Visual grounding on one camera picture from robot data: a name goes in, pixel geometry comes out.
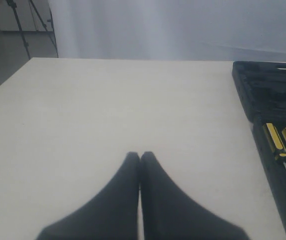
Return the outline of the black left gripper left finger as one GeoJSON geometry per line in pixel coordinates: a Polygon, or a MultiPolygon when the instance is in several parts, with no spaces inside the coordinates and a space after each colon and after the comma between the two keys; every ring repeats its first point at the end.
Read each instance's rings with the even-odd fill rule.
{"type": "Polygon", "coordinates": [[[138,153],[129,152],[110,182],[84,206],[45,227],[39,240],[136,240],[139,201],[138,153]]]}

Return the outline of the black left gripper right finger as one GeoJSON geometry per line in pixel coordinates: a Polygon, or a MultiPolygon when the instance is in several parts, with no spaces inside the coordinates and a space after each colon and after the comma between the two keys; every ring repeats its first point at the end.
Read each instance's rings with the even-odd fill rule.
{"type": "Polygon", "coordinates": [[[141,204],[147,240],[247,240],[239,226],[184,193],[147,151],[140,161],[141,204]]]}

